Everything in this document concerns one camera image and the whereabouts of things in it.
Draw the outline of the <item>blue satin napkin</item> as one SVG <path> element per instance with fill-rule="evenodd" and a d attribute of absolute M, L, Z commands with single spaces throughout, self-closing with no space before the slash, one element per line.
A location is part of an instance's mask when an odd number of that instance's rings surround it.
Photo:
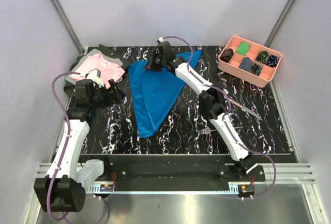
<path fill-rule="evenodd" d="M 129 81 L 139 136 L 149 138 L 168 116 L 186 83 L 172 73 L 145 70 L 147 61 L 129 66 Z"/>

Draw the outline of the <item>silver fork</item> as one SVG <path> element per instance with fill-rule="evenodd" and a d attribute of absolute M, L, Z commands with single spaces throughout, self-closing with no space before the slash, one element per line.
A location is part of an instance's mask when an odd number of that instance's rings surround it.
<path fill-rule="evenodd" d="M 235 130 L 242 129 L 242 128 L 243 128 L 243 126 L 234 127 Z M 207 134 L 211 134 L 214 131 L 218 131 L 218 130 L 217 129 L 210 129 L 209 127 L 206 127 L 206 128 L 198 130 L 198 134 L 199 135 L 207 135 Z"/>

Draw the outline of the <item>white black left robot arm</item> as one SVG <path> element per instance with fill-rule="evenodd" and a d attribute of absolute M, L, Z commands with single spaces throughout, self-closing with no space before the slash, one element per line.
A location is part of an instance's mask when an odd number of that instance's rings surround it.
<path fill-rule="evenodd" d="M 53 163 L 43 178 L 34 182 L 34 191 L 44 212 L 79 212 L 88 188 L 98 178 L 107 180 L 112 168 L 102 160 L 91 159 L 77 170 L 81 147 L 89 133 L 97 109 L 121 103 L 125 98 L 114 80 L 110 88 L 92 79 L 76 83 L 68 109 L 62 140 Z"/>

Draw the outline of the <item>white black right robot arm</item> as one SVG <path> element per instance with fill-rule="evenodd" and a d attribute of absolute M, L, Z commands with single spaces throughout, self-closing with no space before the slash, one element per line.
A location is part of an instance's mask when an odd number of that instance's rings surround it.
<path fill-rule="evenodd" d="M 230 106 L 226 105 L 230 99 L 223 91 L 199 75 L 183 57 L 176 56 L 170 43 L 162 37 L 144 69 L 154 72 L 165 69 L 190 86 L 199 97 L 200 114 L 210 121 L 227 145 L 236 166 L 236 177 L 241 181 L 252 177 L 258 164 L 231 124 L 228 117 Z"/>

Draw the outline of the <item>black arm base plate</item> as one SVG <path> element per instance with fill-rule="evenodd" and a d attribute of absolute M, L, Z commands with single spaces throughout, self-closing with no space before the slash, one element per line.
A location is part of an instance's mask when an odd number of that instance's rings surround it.
<path fill-rule="evenodd" d="M 175 193 L 227 191 L 229 183 L 266 181 L 263 167 L 248 175 L 229 155 L 82 155 L 79 162 L 100 159 L 104 173 L 100 180 L 115 175 L 115 191 L 126 193 Z"/>

